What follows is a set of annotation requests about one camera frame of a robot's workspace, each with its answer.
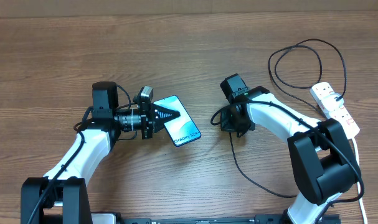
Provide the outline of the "blue Galaxy smartphone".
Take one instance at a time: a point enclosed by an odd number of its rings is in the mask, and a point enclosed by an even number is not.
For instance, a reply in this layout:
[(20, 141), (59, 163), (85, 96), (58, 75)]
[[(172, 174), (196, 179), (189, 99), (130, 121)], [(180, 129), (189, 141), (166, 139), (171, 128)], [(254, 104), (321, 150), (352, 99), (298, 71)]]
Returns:
[(166, 131), (176, 147), (201, 138), (201, 132), (176, 95), (155, 101), (154, 104), (180, 113), (180, 117), (164, 124)]

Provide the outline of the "white power strip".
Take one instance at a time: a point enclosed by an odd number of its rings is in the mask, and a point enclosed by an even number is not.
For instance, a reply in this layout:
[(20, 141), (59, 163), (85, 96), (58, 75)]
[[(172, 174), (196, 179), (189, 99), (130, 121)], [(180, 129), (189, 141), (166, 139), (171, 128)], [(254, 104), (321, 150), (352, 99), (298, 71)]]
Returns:
[(359, 126), (344, 106), (344, 99), (337, 101), (340, 94), (336, 93), (328, 82), (313, 85), (309, 92), (328, 119), (334, 118), (340, 122), (348, 139), (359, 133)]

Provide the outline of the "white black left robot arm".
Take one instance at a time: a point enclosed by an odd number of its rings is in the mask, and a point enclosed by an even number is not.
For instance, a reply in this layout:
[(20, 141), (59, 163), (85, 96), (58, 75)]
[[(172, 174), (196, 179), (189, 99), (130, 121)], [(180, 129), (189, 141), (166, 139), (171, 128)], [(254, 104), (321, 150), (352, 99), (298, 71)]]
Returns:
[(115, 82), (92, 85), (93, 104), (73, 128), (76, 140), (60, 162), (43, 177), (29, 177), (21, 188), (21, 223), (123, 223), (116, 212), (92, 212), (87, 184), (122, 132), (140, 131), (152, 138), (164, 124), (181, 116), (152, 103), (145, 86), (135, 99), (120, 106)]

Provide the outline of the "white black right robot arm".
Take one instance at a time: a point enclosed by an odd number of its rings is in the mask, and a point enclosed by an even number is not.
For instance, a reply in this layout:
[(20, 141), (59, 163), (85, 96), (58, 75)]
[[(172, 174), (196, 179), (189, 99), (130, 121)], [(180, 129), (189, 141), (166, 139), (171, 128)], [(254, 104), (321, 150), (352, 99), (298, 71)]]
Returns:
[[(237, 74), (227, 77), (220, 87), (229, 102), (217, 111), (222, 131), (240, 138), (259, 124), (289, 148), (298, 195), (283, 214), (256, 215), (255, 222), (340, 223), (327, 210), (337, 203), (360, 201), (364, 195), (361, 170), (341, 123), (334, 118), (307, 117), (262, 86), (250, 89)], [(355, 184), (359, 184), (358, 195), (341, 199)]]

